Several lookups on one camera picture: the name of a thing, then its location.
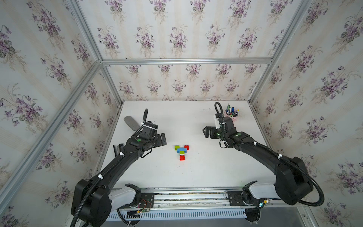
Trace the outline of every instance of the purple flower pattern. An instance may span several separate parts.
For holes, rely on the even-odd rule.
[[[231,96],[234,92],[234,90],[239,87],[239,82],[235,81],[234,79],[233,80],[229,80],[228,81],[228,84],[225,85],[225,88],[226,88],[226,94],[228,96]]]
[[[81,34],[76,34],[76,39],[72,40],[71,43],[73,45],[73,51],[77,56],[77,59],[82,59],[82,65],[85,69],[91,68],[92,61],[90,60],[90,54],[88,53],[88,48],[82,41],[79,39]]]
[[[103,0],[110,6],[111,15],[114,20],[118,19],[119,23],[125,21],[124,12],[122,11],[122,2],[126,0]]]
[[[216,79],[218,82],[223,81],[225,78],[227,78],[227,75],[229,74],[229,71],[232,69],[232,66],[230,64],[218,64],[216,71],[218,71],[216,75]]]
[[[97,139],[97,145],[94,147],[94,149],[96,150],[98,155],[101,155],[104,144],[105,142],[103,140],[100,140],[99,138]]]
[[[172,96],[169,95],[163,95],[163,98],[161,99],[161,101],[174,101],[174,98]]]
[[[73,110],[69,113],[68,118],[64,121],[63,125],[67,127],[69,131],[73,128],[73,133],[78,136],[78,133],[83,135],[83,131],[85,127],[83,126],[84,122],[81,122],[82,117],[79,115],[78,111]]]
[[[91,114],[91,116],[88,118],[91,122],[91,127],[96,128],[98,131],[103,130],[103,124],[101,122],[101,119],[99,118],[99,113],[96,112],[94,114]]]
[[[290,78],[294,80],[298,77],[300,78],[300,73],[306,73],[307,69],[312,67],[315,61],[315,55],[323,52],[319,49],[320,47],[313,49],[313,47],[309,45],[306,50],[302,51],[300,55],[296,57],[298,63],[290,69]]]
[[[64,71],[64,62],[62,59],[57,58],[57,55],[55,54],[53,58],[45,55],[44,59],[41,58],[40,60],[46,67],[46,76],[57,79],[59,85],[61,85],[64,89],[67,89],[67,87],[70,90],[72,89],[72,82]]]
[[[159,82],[155,82],[154,80],[147,80],[146,87],[149,89],[150,93],[154,95],[154,97],[159,95],[158,89],[161,87]]]
[[[266,135],[268,137],[272,137],[272,125],[271,122],[268,122],[267,124],[265,123],[262,128],[264,129]]]
[[[193,6],[192,16],[193,20],[197,21],[197,24],[204,18],[204,7],[207,0],[191,0],[190,4]]]
[[[249,89],[248,89],[248,93],[246,95],[240,95],[237,94],[233,100],[237,100],[237,101],[244,101],[244,100],[248,100],[249,96],[252,94],[252,91],[254,89],[254,87],[256,86],[257,82],[255,82],[254,84],[252,84]]]
[[[288,0],[275,0],[270,2],[270,6],[272,7],[270,13],[268,13],[268,21],[272,21],[270,25],[277,23],[282,15],[282,11],[289,3],[293,3],[293,1],[294,0],[291,0],[290,2]]]
[[[200,65],[187,65],[187,68],[185,69],[186,71],[188,71],[187,74],[187,79],[189,79],[189,81],[195,81],[196,78],[198,78],[198,75],[200,73],[201,70],[201,66]]]
[[[167,78],[170,76],[169,71],[172,66],[173,65],[158,65],[158,68],[160,69],[160,74],[163,78]]]
[[[277,106],[275,98],[267,101],[267,107],[265,108],[265,117],[268,117],[272,113],[276,113]]]
[[[56,165],[62,167],[62,160],[60,159],[60,156],[57,157],[52,150],[53,144],[50,143],[48,148],[45,150],[45,153],[43,154],[43,156],[40,158],[40,160],[37,163],[37,167],[35,168],[36,170],[41,170],[43,167],[48,169],[47,172],[49,171],[53,171],[55,172],[55,167]]]
[[[181,57],[182,53],[184,53],[183,48],[186,48],[187,36],[185,35],[184,30],[188,26],[182,25],[179,29],[176,27],[172,27],[172,33],[170,34],[169,42],[173,44],[171,48],[171,53],[175,54],[175,57]]]
[[[327,104],[327,98],[333,100],[337,94],[344,94],[344,91],[348,88],[349,78],[352,76],[355,79],[361,78],[357,74],[357,71],[344,72],[345,67],[340,66],[335,72],[328,72],[327,76],[322,78],[324,85],[313,90],[314,97],[312,101],[316,104],[324,102]]]
[[[187,96],[187,99],[186,99],[185,101],[197,101],[196,96],[197,96],[197,95]]]
[[[229,10],[232,10],[232,15],[228,17],[227,24],[233,28],[238,28],[242,24],[242,17],[247,16],[247,10],[251,8],[251,0],[231,0]]]
[[[319,16],[325,15],[328,11],[328,0],[318,0],[312,2],[311,6],[307,10],[308,16],[302,23],[301,29],[304,31],[301,34],[307,33],[314,26],[313,23],[318,19]]]
[[[98,42],[105,45],[105,53],[111,58],[117,58],[117,54],[120,52],[116,50],[119,48],[118,40],[116,39],[116,36],[111,33],[112,28],[113,26],[106,26],[105,29],[97,28],[100,32],[97,37]]]
[[[240,40],[238,40],[238,44],[241,46],[237,48],[237,54],[239,57],[245,57],[249,54],[249,50],[253,48],[253,44],[257,42],[257,34],[261,27],[255,27],[254,29],[246,28],[245,33],[240,36]]]
[[[151,57],[151,50],[154,48],[154,36],[150,33],[150,29],[152,26],[147,25],[144,29],[141,27],[137,28],[137,31],[140,32],[136,34],[136,43],[140,43],[140,54],[144,54],[145,58]]]
[[[307,143],[310,145],[312,141],[314,144],[319,141],[324,142],[324,139],[328,135],[329,129],[332,131],[336,131],[335,125],[325,123],[326,119],[324,117],[320,117],[317,119],[311,119],[310,122],[307,122],[308,129],[303,129],[299,133],[301,134],[300,138],[302,143]]]
[[[218,25],[213,25],[209,27],[209,32],[207,32],[205,35],[208,39],[208,51],[212,50],[211,54],[216,52],[218,49],[218,42],[224,38],[223,33],[224,28],[218,28]]]
[[[281,122],[280,125],[280,129],[278,130],[278,137],[277,139],[279,141],[281,141],[283,138],[289,138],[291,139],[293,136],[292,134],[294,134],[294,131],[292,130],[292,124],[290,123],[290,120],[286,121],[286,122]]]
[[[306,99],[302,96],[303,90],[298,86],[295,90],[291,90],[289,98],[286,100],[284,106],[286,106],[285,111],[290,112],[295,106],[302,106],[303,100]]]
[[[119,90],[123,92],[127,99],[131,99],[134,89],[130,85],[130,81],[120,82]]]
[[[283,76],[281,67],[278,65],[271,73],[268,89],[272,89],[277,82],[281,82]]]
[[[48,9],[39,3],[39,0],[29,1],[27,2],[27,5],[33,11],[32,19],[37,23],[39,31],[46,31],[48,34],[48,41],[51,43],[53,48],[55,49],[57,47],[59,50],[63,51],[62,49],[65,48],[63,42],[64,37],[59,34],[61,29],[56,24],[57,19]]]
[[[48,193],[49,197],[45,199],[45,202],[51,204],[50,210],[59,207],[59,205],[64,205],[65,207],[69,204],[73,193],[66,186],[67,183],[67,181],[58,183],[57,188]]]
[[[9,98],[0,98],[0,107],[8,109],[8,111],[4,111],[5,117],[3,119],[11,119],[14,126],[25,121],[26,130],[31,131],[33,135],[36,135],[37,131],[44,131],[48,125],[46,120],[48,114],[40,114],[43,109],[37,106],[37,99],[15,93],[16,90],[20,89],[16,86],[17,84],[14,84],[11,90],[8,86]]]
[[[109,118],[107,118],[106,122],[108,123],[109,127],[112,127],[113,121],[115,120],[114,116],[109,116]]]
[[[256,71],[257,68],[261,68],[261,64],[247,64],[245,66],[246,69],[246,73],[244,75],[244,77],[246,77],[246,79],[249,79],[253,76],[253,73]]]
[[[87,153],[85,146],[85,143],[80,143],[77,147],[72,147],[72,152],[70,152],[69,154],[73,157],[74,163],[87,163],[87,161],[91,160],[91,156]]]
[[[319,170],[315,167],[316,161],[314,160],[314,155],[309,156],[301,155],[301,160],[304,162],[307,172],[310,176],[315,178]]]
[[[321,220],[324,224],[334,224],[339,227],[352,227],[351,222],[349,221],[350,214],[348,212],[342,212],[340,208],[346,209],[345,203],[333,203],[333,202],[327,202],[327,207],[324,207],[324,209],[320,208],[321,214],[323,218]]]
[[[131,75],[131,77],[135,77],[138,78],[140,75],[139,75],[139,67],[141,67],[141,65],[126,65],[125,66],[126,69],[129,70],[129,74]]]
[[[114,103],[112,102],[111,93],[109,91],[103,92],[102,97],[103,97],[103,103],[113,108]]]
[[[149,2],[152,5],[154,5],[153,14],[155,15],[155,20],[159,18],[160,24],[166,19],[166,12],[165,12],[166,1],[167,0],[154,0],[154,1],[149,0]]]
[[[144,97],[144,96],[142,96],[142,95],[136,95],[135,101],[144,101],[144,102],[147,102],[147,101],[149,101],[149,99],[146,98],[146,97]]]
[[[348,17],[347,20],[344,25],[345,31],[340,37],[337,36],[337,42],[333,44],[333,47],[337,46],[337,50],[334,53],[341,54],[343,51],[348,51],[348,44],[353,46],[353,40],[358,38],[363,32],[363,6],[356,15]]]
[[[331,171],[328,175],[331,175],[327,182],[332,184],[334,189],[349,192],[350,195],[363,192],[363,163],[353,164],[351,162],[345,162],[345,164],[338,164],[341,171]]]
[[[209,90],[213,87],[213,83],[210,82],[208,79],[203,79],[202,83],[199,85],[201,89],[202,95],[205,97],[209,94]]]
[[[7,213],[1,219],[1,227],[28,227],[29,221],[24,217],[15,218],[15,215],[11,214],[13,206],[8,206]]]
[[[270,43],[273,47],[271,49],[269,49],[269,52],[267,53],[267,55],[272,56],[273,53],[275,52],[275,49],[278,45],[278,43],[281,40],[282,34],[284,33],[285,29],[282,29],[279,33],[279,35],[275,36],[272,40],[272,42]]]
[[[24,61],[25,57],[20,56],[20,50],[16,50],[12,46],[12,42],[9,40],[7,34],[11,34],[11,31],[3,25],[0,30],[0,58],[4,59],[4,64],[9,64],[9,67],[15,71],[15,64],[18,63],[24,72],[26,72],[25,66],[27,63]]]
[[[183,89],[187,86],[184,81],[181,81],[180,79],[175,79],[174,83],[171,85],[174,89],[175,95],[178,95],[180,97],[183,94]]]
[[[90,83],[87,87],[87,89],[85,90],[85,96],[88,99],[92,100],[92,104],[93,105],[97,105],[99,104],[99,96],[97,95],[97,90],[96,90],[96,86],[93,85],[93,83]]]

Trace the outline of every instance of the white table surface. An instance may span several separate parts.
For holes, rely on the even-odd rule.
[[[239,187],[254,180],[274,180],[274,174],[251,156],[236,149],[222,149],[218,139],[204,137],[202,129],[215,125],[212,118],[216,113],[214,103],[125,102],[102,168],[115,158],[113,145],[125,144],[134,132],[124,122],[124,117],[130,115],[140,124],[146,108],[147,121],[159,126],[159,134],[165,133],[167,145],[157,147],[145,158],[135,161],[114,187],[123,187],[127,183],[143,188]],[[234,122],[237,131],[244,131],[265,144],[247,102],[220,103],[224,109],[228,103],[239,109]],[[189,145],[185,161],[179,160],[175,145]]]

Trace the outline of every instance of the cable tie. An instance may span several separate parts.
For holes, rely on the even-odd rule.
[[[143,122],[141,122],[141,124],[142,124],[144,127],[147,127],[147,128],[149,128],[149,129],[157,130],[157,129],[155,129],[155,128],[151,127],[151,126],[147,126],[147,125],[145,125]]]

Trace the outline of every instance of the metal profile bar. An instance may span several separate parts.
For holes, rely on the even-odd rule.
[[[103,65],[270,64],[269,57],[105,59]]]
[[[262,76],[262,79],[256,84],[254,92],[252,92],[250,102],[254,103],[256,101],[258,94],[264,87],[264,84],[266,83],[268,76],[271,74],[272,70],[275,68],[275,66],[278,63],[278,60],[280,59],[280,57],[282,56],[284,50],[287,48],[289,41],[291,40],[291,38],[294,35],[297,28],[299,27],[299,23],[302,20],[302,17],[304,16],[304,14],[307,11],[308,7],[310,6],[311,2],[312,2],[312,0],[302,0],[300,2],[300,5],[298,6],[297,10],[295,11],[294,16],[291,19],[289,25],[287,26],[284,35],[282,36],[280,42],[278,43],[278,45],[276,47],[276,50],[272,56],[272,58],[273,58],[272,64],[269,66],[268,70]]]
[[[47,129],[43,132],[41,137],[35,142],[25,158],[18,165],[9,180],[0,191],[0,213],[3,213],[8,204],[16,193],[20,190],[27,177],[35,168],[36,163],[39,161],[49,143],[53,140],[59,129],[61,128],[64,120],[68,114],[73,110],[74,105],[84,93],[86,87],[96,75],[98,69],[101,67],[101,61],[93,63],[83,79],[79,82],[77,87],[73,90],[72,94],[68,97],[61,109],[57,112]]]
[[[101,52],[97,47],[97,43],[93,38],[92,32],[87,24],[86,18],[81,10],[78,0],[67,0],[70,10],[78,24],[83,37],[86,40],[86,45],[90,48],[90,52],[96,60],[102,60]]]
[[[102,72],[103,77],[106,80],[106,83],[108,84],[108,86],[109,86],[109,88],[110,88],[110,90],[111,90],[117,104],[121,105],[122,100],[121,100],[120,94],[117,92],[117,87],[116,87],[116,85],[115,85],[115,83],[114,83],[114,81],[112,79],[112,76],[111,76],[109,70],[107,69],[106,66],[103,65],[101,67],[101,72]]]

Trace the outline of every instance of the pen holder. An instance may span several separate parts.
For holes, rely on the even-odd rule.
[[[230,116],[228,116],[226,113],[224,113],[224,117],[232,118],[232,122],[235,122],[235,121],[237,120],[237,118],[238,118],[238,115],[237,115],[237,116],[235,116],[235,117],[230,117]]]

